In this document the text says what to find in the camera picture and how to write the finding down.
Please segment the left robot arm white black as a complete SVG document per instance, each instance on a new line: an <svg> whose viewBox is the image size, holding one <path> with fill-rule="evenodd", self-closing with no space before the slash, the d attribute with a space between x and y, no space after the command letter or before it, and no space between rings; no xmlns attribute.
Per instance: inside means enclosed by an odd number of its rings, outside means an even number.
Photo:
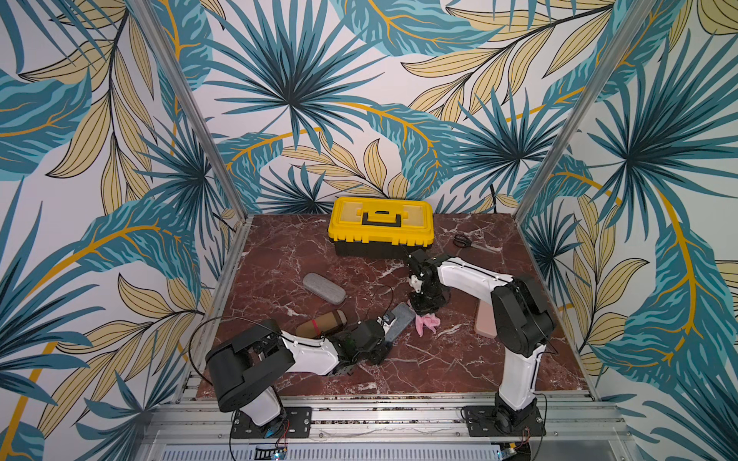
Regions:
<svg viewBox="0 0 738 461"><path fill-rule="evenodd" d="M256 323L206 356L219 410L274 432L288 419L277 380L285 374L347 374L361 361L378 364L391 349L387 334L395 322L388 314L320 339L284 332L272 319Z"/></svg>

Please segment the right metal frame post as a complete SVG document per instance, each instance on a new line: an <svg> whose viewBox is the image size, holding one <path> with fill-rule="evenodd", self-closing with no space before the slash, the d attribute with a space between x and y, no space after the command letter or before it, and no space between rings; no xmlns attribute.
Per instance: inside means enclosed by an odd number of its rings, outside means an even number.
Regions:
<svg viewBox="0 0 738 461"><path fill-rule="evenodd" d="M574 109L572 109L572 113L568 116L566 123L557 136L550 153L544 159L543 163L540 164L523 201L515 212L514 219L518 225L521 225L532 214L532 207L534 206L536 197L544 188L549 176L553 173L565 148L577 131L578 126L580 126L580 123L582 123L582 119L595 103L610 76L615 72L620 59L628 51L630 42L636 36L642 23L648 18L653 5L655 5L655 0L636 1L628 11L623 26L614 35L611 46L605 50L603 60L595 68L588 85L583 89L582 96L580 96L580 99L574 105Z"/></svg>

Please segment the aluminium front rail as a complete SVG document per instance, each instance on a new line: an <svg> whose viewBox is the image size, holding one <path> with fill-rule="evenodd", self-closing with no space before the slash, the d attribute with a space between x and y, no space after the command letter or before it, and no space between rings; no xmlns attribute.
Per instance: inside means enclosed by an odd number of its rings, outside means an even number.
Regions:
<svg viewBox="0 0 738 461"><path fill-rule="evenodd" d="M285 397L309 415L284 440L287 460L493 460L509 440L470 435L461 411L492 405L491 394ZM528 460L638 460L641 455L620 409L586 391L538 396L543 436L519 437ZM244 421L214 401L165 405L146 426L138 460L267 460L271 439L234 438Z"/></svg>

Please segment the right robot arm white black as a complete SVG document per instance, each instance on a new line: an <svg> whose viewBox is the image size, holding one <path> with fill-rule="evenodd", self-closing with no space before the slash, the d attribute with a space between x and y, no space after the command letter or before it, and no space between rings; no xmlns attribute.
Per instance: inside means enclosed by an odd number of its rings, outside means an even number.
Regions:
<svg viewBox="0 0 738 461"><path fill-rule="evenodd" d="M496 397L496 416L506 430L534 414L538 368L555 330L549 301L534 277L493 272L459 257L429 257L416 250L407 258L409 295L419 324L434 320L450 301L450 290L479 302L476 331L498 338L505 347L503 381Z"/></svg>

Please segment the grey oval eyeglass case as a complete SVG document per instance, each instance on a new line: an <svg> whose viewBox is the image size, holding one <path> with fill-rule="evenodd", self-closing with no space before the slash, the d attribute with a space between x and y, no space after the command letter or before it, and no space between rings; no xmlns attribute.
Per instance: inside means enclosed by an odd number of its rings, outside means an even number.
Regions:
<svg viewBox="0 0 738 461"><path fill-rule="evenodd" d="M347 297L344 288L316 273L306 274L303 286L305 290L332 305L341 305Z"/></svg>

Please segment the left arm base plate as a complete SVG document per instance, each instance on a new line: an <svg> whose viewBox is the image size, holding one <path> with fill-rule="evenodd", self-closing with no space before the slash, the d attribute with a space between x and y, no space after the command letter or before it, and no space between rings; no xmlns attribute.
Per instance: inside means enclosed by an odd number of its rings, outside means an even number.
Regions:
<svg viewBox="0 0 738 461"><path fill-rule="evenodd" d="M264 425L257 425L244 411L238 411L236 422L232 427L232 438L273 439L286 437L291 439L307 439L311 432L312 408L309 406L288 406L281 414Z"/></svg>

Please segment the pink cloth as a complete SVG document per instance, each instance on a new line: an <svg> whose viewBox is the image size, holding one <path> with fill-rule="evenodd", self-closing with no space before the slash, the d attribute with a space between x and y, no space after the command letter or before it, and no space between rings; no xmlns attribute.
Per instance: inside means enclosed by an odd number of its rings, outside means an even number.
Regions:
<svg viewBox="0 0 738 461"><path fill-rule="evenodd" d="M436 334L437 328L440 326L441 320L434 313L425 314L423 316L416 315L414 320L415 330L419 337L424 335L425 330Z"/></svg>

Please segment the left metal frame post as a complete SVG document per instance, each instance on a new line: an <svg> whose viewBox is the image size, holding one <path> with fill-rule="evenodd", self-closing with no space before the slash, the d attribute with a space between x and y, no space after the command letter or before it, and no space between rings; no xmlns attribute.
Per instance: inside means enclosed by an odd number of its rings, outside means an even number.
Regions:
<svg viewBox="0 0 738 461"><path fill-rule="evenodd" d="M174 95L182 105L184 115L190 122L190 127L194 130L203 146L206 157L213 167L214 174L221 182L225 195L236 212L238 221L246 223L248 221L248 213L244 209L240 201L240 195L227 173L226 165L218 152L201 111L197 107L182 67L175 57L174 49L168 44L163 26L158 21L151 3L144 0L133 0L130 2L130 5L133 13L138 18L144 36L149 40L149 44L163 68L163 73L165 73L166 78L172 86Z"/></svg>

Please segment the brown case with red band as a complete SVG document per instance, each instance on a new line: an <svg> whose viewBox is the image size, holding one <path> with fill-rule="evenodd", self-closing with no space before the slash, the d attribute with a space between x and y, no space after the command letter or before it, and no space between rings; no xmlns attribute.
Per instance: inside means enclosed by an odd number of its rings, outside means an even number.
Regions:
<svg viewBox="0 0 738 461"><path fill-rule="evenodd" d="M316 339L342 330L347 324L347 317L341 309L332 310L310 321L301 324L295 335Z"/></svg>

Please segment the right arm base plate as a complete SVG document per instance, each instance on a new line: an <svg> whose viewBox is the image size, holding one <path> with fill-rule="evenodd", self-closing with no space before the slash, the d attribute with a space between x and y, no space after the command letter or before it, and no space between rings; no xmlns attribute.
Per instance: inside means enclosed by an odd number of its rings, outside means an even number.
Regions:
<svg viewBox="0 0 738 461"><path fill-rule="evenodd" d="M535 403L519 411L504 405L468 405L460 414L470 437L525 439L546 434L543 416Z"/></svg>

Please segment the yellow black toolbox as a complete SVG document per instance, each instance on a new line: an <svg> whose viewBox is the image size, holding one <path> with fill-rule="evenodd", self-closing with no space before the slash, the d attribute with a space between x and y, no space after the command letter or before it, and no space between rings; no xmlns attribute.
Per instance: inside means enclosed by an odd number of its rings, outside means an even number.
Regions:
<svg viewBox="0 0 738 461"><path fill-rule="evenodd" d="M432 207L422 201L341 197L328 235L340 257L405 259L434 244Z"/></svg>

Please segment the metal frame post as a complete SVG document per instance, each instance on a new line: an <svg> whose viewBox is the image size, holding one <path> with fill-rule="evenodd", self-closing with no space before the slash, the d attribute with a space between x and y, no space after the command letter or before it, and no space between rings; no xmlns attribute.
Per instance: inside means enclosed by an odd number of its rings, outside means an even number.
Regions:
<svg viewBox="0 0 738 461"><path fill-rule="evenodd" d="M174 49L168 44L163 26L158 21L151 3L144 0L133 0L130 2L130 5L133 13L138 18L144 36L149 40L149 44L163 68L163 73L165 73L166 78L172 86L174 95L182 105L184 115L190 122L190 127L194 130L203 146L206 157L213 167L214 174L221 182L225 195L236 212L238 221L246 223L248 221L248 213L244 209L240 201L240 195L227 173L226 165L218 152L201 111L197 107L182 67L175 57Z"/></svg>
<svg viewBox="0 0 738 461"><path fill-rule="evenodd" d="M578 126L580 126L580 123L582 123L582 119L595 103L610 76L615 72L620 59L628 51L630 42L636 36L642 23L648 18L653 5L655 5L655 0L636 1L628 11L623 26L614 35L611 46L605 50L603 60L595 68L588 85L583 89L582 96L580 96L580 99L574 105L574 109L572 109L572 113L568 116L566 123L557 136L550 153L544 159L543 163L540 164L523 201L515 212L514 219L518 225L521 225L532 214L532 207L534 206L536 197L544 188L549 176L553 173L565 148L577 131Z"/></svg>

